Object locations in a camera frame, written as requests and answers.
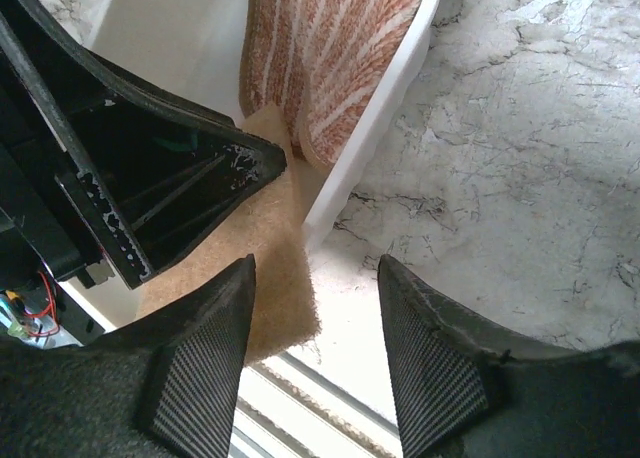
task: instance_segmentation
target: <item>white plastic container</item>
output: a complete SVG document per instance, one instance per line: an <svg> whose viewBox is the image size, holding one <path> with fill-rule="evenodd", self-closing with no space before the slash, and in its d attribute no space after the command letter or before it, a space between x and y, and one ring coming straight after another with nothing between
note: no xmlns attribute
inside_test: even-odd
<svg viewBox="0 0 640 458"><path fill-rule="evenodd" d="M297 164L309 209L304 222L308 251L331 231L420 71L438 2L422 0L329 177L324 180L306 163ZM243 120L238 91L247 7L248 0L105 0L86 45L157 86L239 123ZM63 286L108 331L135 318L139 292L126 290L119 278L91 290L77 280Z"/></svg>

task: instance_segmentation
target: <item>striped cloth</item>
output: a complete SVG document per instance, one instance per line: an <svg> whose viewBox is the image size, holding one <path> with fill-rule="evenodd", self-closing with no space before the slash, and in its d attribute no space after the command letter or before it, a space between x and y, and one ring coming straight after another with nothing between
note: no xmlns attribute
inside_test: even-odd
<svg viewBox="0 0 640 458"><path fill-rule="evenodd" d="M249 0L240 104L274 101L293 145L328 173L421 0Z"/></svg>

